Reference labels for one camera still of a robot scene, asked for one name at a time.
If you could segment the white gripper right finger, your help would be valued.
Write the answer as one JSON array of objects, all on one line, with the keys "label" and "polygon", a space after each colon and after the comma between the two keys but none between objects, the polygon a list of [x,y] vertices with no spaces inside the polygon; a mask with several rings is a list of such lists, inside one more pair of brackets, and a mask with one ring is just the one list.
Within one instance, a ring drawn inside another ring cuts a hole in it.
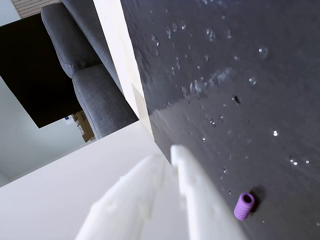
[{"label": "white gripper right finger", "polygon": [[246,240],[247,235],[218,189],[192,152],[183,145],[170,147],[180,195],[186,200],[191,240]]}]

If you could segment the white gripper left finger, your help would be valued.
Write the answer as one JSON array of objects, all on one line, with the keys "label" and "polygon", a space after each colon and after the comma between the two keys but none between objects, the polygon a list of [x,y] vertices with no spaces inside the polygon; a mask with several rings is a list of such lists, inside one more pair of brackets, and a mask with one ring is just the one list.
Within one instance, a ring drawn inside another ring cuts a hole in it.
[{"label": "white gripper left finger", "polygon": [[77,240],[187,240],[178,178],[162,154],[137,163],[90,208]]}]

